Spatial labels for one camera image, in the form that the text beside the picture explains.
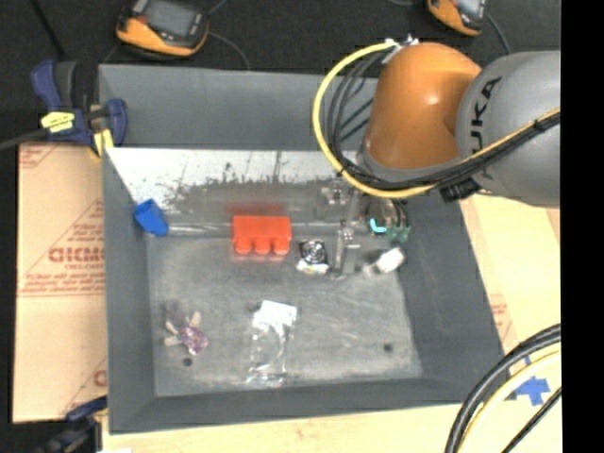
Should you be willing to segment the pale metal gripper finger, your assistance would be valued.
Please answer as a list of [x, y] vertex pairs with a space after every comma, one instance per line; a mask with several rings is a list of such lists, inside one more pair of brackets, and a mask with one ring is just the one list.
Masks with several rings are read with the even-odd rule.
[[315, 201], [315, 217], [326, 220], [337, 212], [344, 212], [348, 207], [351, 190], [342, 183], [329, 183], [320, 186]]
[[361, 242], [348, 222], [341, 221], [335, 243], [335, 275], [342, 277], [355, 273], [361, 252]]

